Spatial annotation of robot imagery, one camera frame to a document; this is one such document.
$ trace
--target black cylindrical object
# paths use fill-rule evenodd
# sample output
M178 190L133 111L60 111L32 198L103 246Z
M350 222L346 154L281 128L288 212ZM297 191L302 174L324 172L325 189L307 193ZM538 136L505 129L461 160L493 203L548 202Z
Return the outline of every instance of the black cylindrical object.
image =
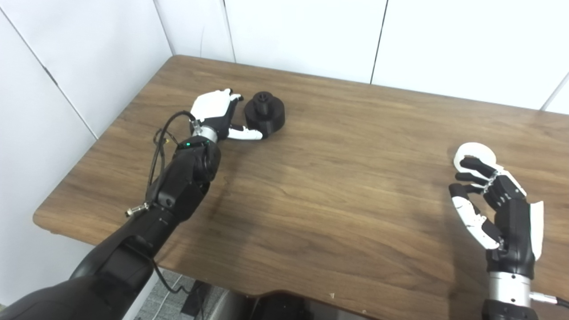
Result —
M285 125L285 105L270 92L258 92L245 105L245 120L249 129L259 130L263 139Z

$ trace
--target robot finger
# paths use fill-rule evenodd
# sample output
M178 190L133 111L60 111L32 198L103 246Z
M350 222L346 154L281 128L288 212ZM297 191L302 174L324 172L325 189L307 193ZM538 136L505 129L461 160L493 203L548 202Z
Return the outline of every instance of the robot finger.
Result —
M482 192L484 191L483 188L476 187L472 184L468 184L468 185L463 186L463 187L464 187L464 190L466 190L466 192L469 194L482 194Z
M448 186L452 204L471 235L486 249L500 246L500 230L470 202L466 188L460 183Z
M479 184L481 186L485 186L486 184L488 184L488 180L479 178L471 173L461 173L461 172L456 173L455 179L458 181L472 181L475 184Z
M232 101L233 101L233 100L243 101L243 96L241 96L241 95L238 94L238 93L234 93L234 94L232 94L232 95L229 96L229 99L232 100Z
M460 165L466 169L476 170L486 178L491 178L496 173L496 168L474 157L465 157L460 161Z
M236 140L261 140L263 134L258 130L249 130L247 127L231 124L231 126L229 126L228 138Z

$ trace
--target robotic hand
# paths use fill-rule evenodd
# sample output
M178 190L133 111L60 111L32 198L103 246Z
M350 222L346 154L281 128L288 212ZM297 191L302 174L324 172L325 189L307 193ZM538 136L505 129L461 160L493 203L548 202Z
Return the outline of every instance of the robotic hand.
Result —
M213 142L226 138L238 140L260 140L263 134L257 130L249 130L244 126L231 124L238 101L243 97L232 94L231 89L217 90L199 96L193 103L191 113L196 120L192 121L193 135L210 138Z
M525 190L496 164L495 155L484 145L462 145L455 166L456 179L473 184L451 184L452 202L469 232L486 249L490 293L483 319L538 319L530 307L530 281L542 251L543 202L529 204ZM482 195L496 211L494 223L481 215L469 193Z

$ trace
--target robotic arm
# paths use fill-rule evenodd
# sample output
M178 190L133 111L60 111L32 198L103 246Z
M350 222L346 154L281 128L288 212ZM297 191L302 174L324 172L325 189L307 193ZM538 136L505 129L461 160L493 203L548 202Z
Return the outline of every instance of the robotic arm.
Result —
M483 319L538 319L530 306L533 295L530 282L542 251L543 202L529 204L525 190L508 171L495 163L495 159L493 152L484 145L466 143L455 159L455 166L460 171L456 179L473 184L449 186L461 220L486 249L490 292L489 299L484 302ZM496 211L494 223L480 214L470 201L469 193L482 195Z
M150 185L145 202L127 211L130 219L93 248L68 281L16 301L0 313L0 320L122 319L152 275L154 256L206 196L221 159L217 141L232 136L261 138L255 130L236 130L230 124L240 99L230 89L215 91L198 97L191 112L172 116L162 130L155 158L175 117L188 116L193 135L177 145L170 164Z

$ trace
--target wood grain tabletop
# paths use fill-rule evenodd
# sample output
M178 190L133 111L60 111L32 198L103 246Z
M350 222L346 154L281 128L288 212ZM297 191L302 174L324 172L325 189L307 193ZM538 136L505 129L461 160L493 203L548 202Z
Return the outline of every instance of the wood grain tabletop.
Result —
M235 123L244 124L248 99L269 91L284 102L286 124L263 141L219 143L217 177L157 256L162 267L370 318L480 319L484 250L447 190L454 152L476 141L494 150L530 202L545 201L532 289L569 297L569 116L185 56L160 69L34 222L101 242L144 199L157 128L224 88L245 97ZM186 120L171 128L179 140L188 135ZM535 307L541 320L567 318L561 308Z

